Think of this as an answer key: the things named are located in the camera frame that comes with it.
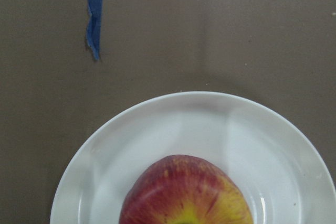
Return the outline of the red yellow apple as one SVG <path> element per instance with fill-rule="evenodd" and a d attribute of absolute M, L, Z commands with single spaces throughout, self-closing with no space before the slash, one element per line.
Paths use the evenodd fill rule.
<path fill-rule="evenodd" d="M 239 188 L 217 166 L 188 155 L 149 166 L 125 197 L 119 223 L 252 223 Z"/>

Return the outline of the white round plate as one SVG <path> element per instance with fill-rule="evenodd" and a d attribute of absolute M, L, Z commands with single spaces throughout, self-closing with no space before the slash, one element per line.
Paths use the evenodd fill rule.
<path fill-rule="evenodd" d="M 50 222 L 117 223 L 140 174 L 173 154 L 223 170 L 255 223 L 335 223 L 334 183 L 311 142 L 271 109 L 215 92 L 147 100 L 96 130 L 67 166 Z"/>

